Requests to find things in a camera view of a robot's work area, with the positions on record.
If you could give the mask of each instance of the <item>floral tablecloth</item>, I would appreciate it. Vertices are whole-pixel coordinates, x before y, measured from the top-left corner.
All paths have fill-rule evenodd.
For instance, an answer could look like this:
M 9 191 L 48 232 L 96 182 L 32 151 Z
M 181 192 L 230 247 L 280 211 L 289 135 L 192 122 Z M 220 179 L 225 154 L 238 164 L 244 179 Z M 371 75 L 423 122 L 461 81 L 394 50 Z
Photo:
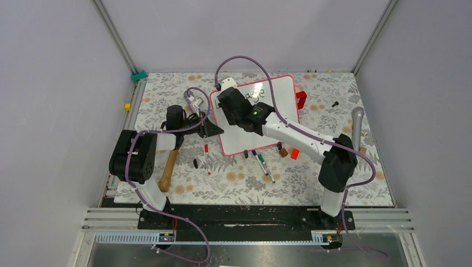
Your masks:
M 286 73 L 270 73 L 271 77 Z M 356 80 L 351 73 L 289 73 L 296 86 L 305 90 L 308 97 L 299 111 L 301 124 L 315 131 L 338 136 L 351 136 L 351 111 L 362 106 Z M 221 73 L 243 84 L 262 80 L 263 73 Z M 208 94 L 214 89 L 213 73 L 150 73 L 139 107 L 135 129 L 157 129 L 165 121 L 166 108 L 170 105 L 186 106 L 183 92 L 188 87 L 199 87 Z M 339 105 L 332 107 L 335 101 Z M 392 198 L 380 164 L 375 143 L 367 119 L 363 120 L 361 146 L 367 148 L 367 156 L 374 162 L 377 175 L 370 184 L 354 187 L 349 191 L 347 204 L 351 206 L 392 206 Z M 204 144 L 209 145 L 209 161 L 212 174 L 205 168 Z M 289 153 L 293 148 L 284 145 Z M 255 158 L 244 155 L 224 156 L 217 136 L 201 139 L 198 135 L 185 137 L 179 150 L 172 186 L 165 193 L 175 204 L 242 204 L 242 205 L 320 205 L 323 187 L 317 181 L 320 165 L 301 153 L 297 160 L 289 156 L 281 158 L 276 147 L 259 150 L 267 162 L 276 183 L 265 176 Z M 158 151 L 152 178 L 160 179 L 168 152 Z M 349 184 L 367 180 L 371 170 L 359 159 Z M 115 202 L 138 202 L 135 193 L 121 182 Z

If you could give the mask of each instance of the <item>white wall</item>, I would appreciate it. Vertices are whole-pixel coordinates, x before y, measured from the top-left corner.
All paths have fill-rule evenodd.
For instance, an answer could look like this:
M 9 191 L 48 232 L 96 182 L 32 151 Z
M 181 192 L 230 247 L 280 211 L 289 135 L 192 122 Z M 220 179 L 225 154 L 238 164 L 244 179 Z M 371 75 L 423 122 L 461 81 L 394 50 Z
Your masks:
M 353 69 L 389 0 L 103 0 L 147 71 L 215 71 L 254 57 L 273 71 Z M 235 61 L 226 70 L 257 70 Z
M 66 266 L 130 73 L 90 1 L 2 1 L 0 266 Z
M 469 266 L 472 2 L 399 1 L 358 75 L 428 266 Z

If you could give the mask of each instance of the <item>wooden handle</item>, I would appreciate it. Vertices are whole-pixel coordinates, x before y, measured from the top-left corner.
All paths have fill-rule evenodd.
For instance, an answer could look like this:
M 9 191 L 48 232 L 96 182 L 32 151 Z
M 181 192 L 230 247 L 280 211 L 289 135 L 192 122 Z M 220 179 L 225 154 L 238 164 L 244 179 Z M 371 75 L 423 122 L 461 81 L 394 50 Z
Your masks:
M 179 150 L 171 150 L 169 153 L 169 157 L 167 158 L 167 163 L 165 164 L 164 173 L 159 180 L 159 189 L 161 192 L 167 192 L 170 188 L 170 178 L 172 177 L 172 172 L 174 171 L 175 160 L 177 159 L 177 155 L 179 154 Z

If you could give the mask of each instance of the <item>table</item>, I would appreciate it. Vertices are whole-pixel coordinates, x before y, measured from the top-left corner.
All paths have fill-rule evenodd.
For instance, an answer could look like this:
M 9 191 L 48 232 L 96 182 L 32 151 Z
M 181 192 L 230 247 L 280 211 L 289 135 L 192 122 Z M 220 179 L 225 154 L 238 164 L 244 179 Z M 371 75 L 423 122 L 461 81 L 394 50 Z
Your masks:
M 308 97 L 299 111 L 301 124 L 315 131 L 339 136 L 351 136 L 351 111 L 362 106 L 356 80 L 352 73 L 270 73 L 271 77 L 290 74 L 296 86 L 305 90 Z M 263 73 L 221 73 L 220 78 L 233 77 L 243 84 L 265 78 Z M 199 87 L 208 94 L 214 90 L 213 73 L 150 73 L 139 107 L 135 130 L 157 129 L 165 121 L 166 108 L 170 105 L 186 106 L 183 92 L 188 87 Z M 339 105 L 332 107 L 335 101 Z M 363 120 L 361 146 L 367 148 L 367 156 L 376 166 L 377 175 L 370 184 L 354 187 L 349 191 L 348 206 L 393 206 L 392 197 L 381 166 L 377 148 L 368 125 Z M 204 167 L 204 144 L 209 145 L 212 174 Z M 289 153 L 293 148 L 283 145 Z M 172 186 L 165 195 L 174 204 L 238 204 L 238 205 L 320 205 L 323 187 L 317 181 L 320 165 L 307 155 L 298 160 L 281 158 L 276 147 L 259 150 L 276 179 L 273 184 L 266 177 L 254 157 L 243 154 L 224 156 L 217 136 L 201 139 L 198 135 L 186 136 L 179 150 Z M 158 151 L 151 178 L 159 180 L 168 152 Z M 197 159 L 202 168 L 196 169 Z M 354 175 L 348 184 L 367 180 L 371 170 L 359 159 Z M 130 186 L 118 185 L 115 202 L 138 202 Z

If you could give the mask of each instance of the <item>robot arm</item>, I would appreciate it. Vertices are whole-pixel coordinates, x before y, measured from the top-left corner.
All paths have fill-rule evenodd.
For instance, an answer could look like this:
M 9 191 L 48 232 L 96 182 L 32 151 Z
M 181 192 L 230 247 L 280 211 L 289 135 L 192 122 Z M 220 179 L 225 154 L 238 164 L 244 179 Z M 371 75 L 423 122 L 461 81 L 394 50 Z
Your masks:
M 357 165 L 356 156 L 346 150 L 322 144 L 288 127 L 278 118 L 272 106 L 262 102 L 251 105 L 249 100 L 234 87 L 235 83 L 230 84 L 231 87 L 224 87 L 222 83 L 223 92 L 218 96 L 219 107 L 222 108 L 228 123 L 237 125 L 246 132 L 255 132 L 296 147 L 320 164 L 318 181 L 324 187 L 321 210 L 330 216 L 337 216 L 341 209 L 347 180 Z M 315 132 L 296 122 L 290 120 L 287 122 L 324 140 L 352 148 L 351 139 L 346 135 L 341 134 L 335 138 Z

